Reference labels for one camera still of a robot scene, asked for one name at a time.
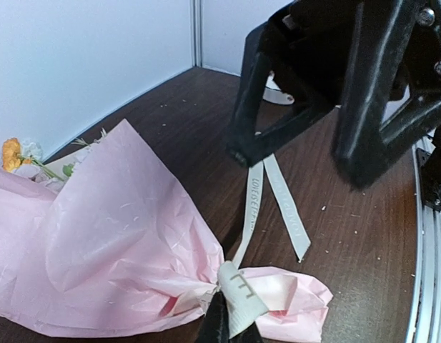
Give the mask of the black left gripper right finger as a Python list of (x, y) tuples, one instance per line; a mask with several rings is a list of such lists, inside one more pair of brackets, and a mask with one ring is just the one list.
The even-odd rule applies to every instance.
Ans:
[(231, 338), (231, 343), (263, 343), (264, 340), (259, 333), (257, 325), (253, 322), (243, 332)]

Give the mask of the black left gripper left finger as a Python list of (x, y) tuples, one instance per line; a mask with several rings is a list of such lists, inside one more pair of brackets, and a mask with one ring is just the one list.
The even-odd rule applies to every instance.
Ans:
[(227, 343), (229, 341), (229, 315), (227, 302), (221, 291), (212, 297), (199, 329), (196, 343)]

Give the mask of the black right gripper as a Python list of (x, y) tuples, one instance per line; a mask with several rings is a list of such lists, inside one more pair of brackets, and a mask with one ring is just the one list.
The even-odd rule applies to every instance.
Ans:
[[(256, 132), (269, 75), (294, 98)], [(441, 1), (293, 1), (246, 38), (227, 151), (254, 166), (341, 102), (332, 156), (363, 189), (441, 125)]]

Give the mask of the beige printed ribbon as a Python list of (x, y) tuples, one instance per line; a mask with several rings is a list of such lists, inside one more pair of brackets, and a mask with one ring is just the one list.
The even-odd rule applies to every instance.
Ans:
[(281, 215), (279, 232), (290, 240), (297, 260), (311, 245), (295, 201), (275, 156), (248, 171), (244, 225), (232, 260), (219, 268), (219, 290), (229, 315), (229, 333), (237, 338), (256, 327), (268, 339), (283, 342), (316, 342), (320, 338), (319, 319), (324, 311), (324, 287), (313, 278), (268, 265), (247, 267), (246, 255), (268, 238), (273, 224), (265, 219), (269, 202)]

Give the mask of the pink wrapping paper sheet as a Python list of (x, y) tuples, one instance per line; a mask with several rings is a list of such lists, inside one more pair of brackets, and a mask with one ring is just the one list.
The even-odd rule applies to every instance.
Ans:
[(59, 191), (0, 169), (0, 317), (50, 337), (160, 332), (227, 300), (227, 335), (256, 325), (319, 342), (331, 291), (276, 267), (241, 267), (269, 180), (293, 249), (310, 240), (277, 160), (248, 172), (242, 240), (230, 261), (179, 180), (121, 121)]

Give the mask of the pink fake rose bunch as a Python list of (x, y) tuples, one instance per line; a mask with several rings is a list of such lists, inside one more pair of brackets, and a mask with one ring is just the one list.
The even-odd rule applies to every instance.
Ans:
[(72, 144), (80, 146), (81, 149), (48, 164), (42, 160), (32, 161), (21, 156), (21, 166), (10, 173), (29, 179), (55, 193), (59, 193), (80, 164), (88, 157), (93, 146), (99, 144), (106, 136), (107, 132), (102, 128), (101, 136), (91, 143), (77, 138)]

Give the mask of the orange fake flower stem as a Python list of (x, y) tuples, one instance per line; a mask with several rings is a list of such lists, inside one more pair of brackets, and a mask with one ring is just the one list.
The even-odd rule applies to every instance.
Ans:
[(17, 138), (7, 139), (1, 148), (2, 167), (7, 172), (21, 166), (21, 145)]

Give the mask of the white fake flower stem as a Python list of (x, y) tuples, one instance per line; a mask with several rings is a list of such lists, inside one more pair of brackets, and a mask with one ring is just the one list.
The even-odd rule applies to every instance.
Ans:
[(39, 143), (32, 140), (23, 140), (21, 143), (21, 156), (32, 161), (41, 161), (43, 151)]

